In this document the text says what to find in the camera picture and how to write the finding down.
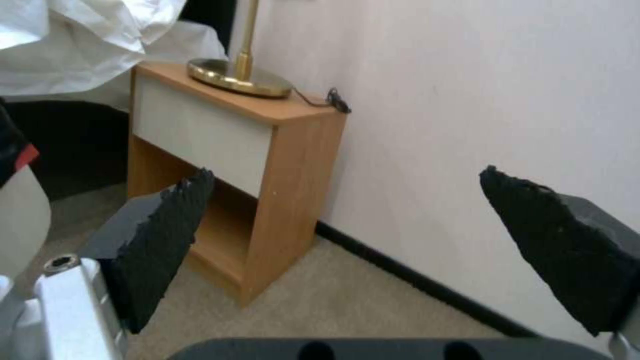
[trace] floor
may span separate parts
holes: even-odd
[[[122,185],[52,204],[49,239],[17,279],[27,292],[43,263],[74,252],[125,201]],[[499,338],[499,332],[322,239],[251,306],[239,309],[186,265],[128,359],[164,359],[211,338]]]

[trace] white bedsheet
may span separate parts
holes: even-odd
[[[76,93],[122,107],[140,61],[226,58],[215,30],[176,23],[185,2],[0,1],[0,96]]]

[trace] black foam pad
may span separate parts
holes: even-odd
[[[640,261],[628,249],[640,236],[588,200],[495,167],[480,183],[522,257],[574,319],[593,336],[616,331],[638,294]]]
[[[161,193],[131,199],[80,253],[100,262],[118,316],[139,333],[187,255],[214,187],[200,170]]]

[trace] lamp base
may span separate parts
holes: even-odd
[[[288,97],[293,88],[290,82],[280,76],[255,67],[249,80],[238,80],[234,76],[234,64],[225,60],[191,60],[187,64],[187,73],[205,84],[259,97]]]

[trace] lamp stem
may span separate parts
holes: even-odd
[[[255,30],[255,19],[258,15],[259,3],[259,0],[251,0],[246,27],[244,29],[243,46],[236,58],[236,78],[240,81],[247,81],[251,78],[253,67],[251,46],[253,44],[253,32]]]

